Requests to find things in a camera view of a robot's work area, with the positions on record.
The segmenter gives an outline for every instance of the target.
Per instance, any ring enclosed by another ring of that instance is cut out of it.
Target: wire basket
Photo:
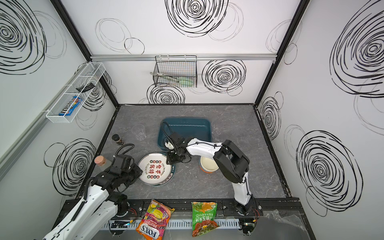
[[[89,91],[84,91],[85,86],[88,84],[97,85],[101,76],[105,72],[105,67],[103,63],[87,63],[87,66],[80,72],[80,74],[75,78],[75,80],[67,87],[63,95],[57,100],[57,102],[51,107],[51,109],[46,114],[46,117],[51,120],[53,123],[71,123],[80,108],[83,106],[89,95],[92,93],[92,89]],[[63,111],[64,108],[72,108],[73,99],[80,98],[81,101],[79,105],[74,108],[73,112],[68,115],[65,113],[63,116],[59,114]]]
[[[155,70],[151,73],[155,86],[197,87],[197,56],[167,55],[156,56],[155,59]]]

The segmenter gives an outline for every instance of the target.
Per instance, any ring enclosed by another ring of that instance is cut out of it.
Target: green snack bag
[[[216,202],[192,202],[192,237],[203,235],[217,228]]]

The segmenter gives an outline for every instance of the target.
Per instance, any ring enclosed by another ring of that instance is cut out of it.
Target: plate with chinese characters
[[[140,180],[147,185],[162,185],[170,180],[175,171],[174,165],[166,163],[167,157],[163,153],[154,152],[143,157],[138,166],[143,170]]]

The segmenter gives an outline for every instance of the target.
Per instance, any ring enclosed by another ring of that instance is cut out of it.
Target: blue tray
[[[211,122],[204,118],[164,118],[162,122],[167,122],[172,132],[177,132],[182,137],[195,137],[202,141],[212,142]],[[164,124],[164,130],[170,135],[168,127]],[[159,135],[157,137],[157,145],[163,150],[164,140],[167,137],[159,127]]]

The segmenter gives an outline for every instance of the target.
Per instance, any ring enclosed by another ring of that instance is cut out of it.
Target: gray marble countertop
[[[249,184],[255,198],[285,197],[279,177],[251,105],[208,106],[122,106],[101,155],[112,160],[118,145],[111,139],[119,134],[125,143],[135,144],[127,154],[139,162],[152,152],[160,152],[157,135],[160,122],[170,117],[199,117],[211,122],[212,141],[233,141],[250,159]],[[143,124],[147,137],[135,138],[131,128]],[[101,170],[95,167],[92,176]],[[128,199],[198,199],[233,198],[233,188],[218,170],[212,174],[199,167],[199,157],[189,163],[177,163],[173,179],[166,185],[153,187],[137,180],[125,192]]]

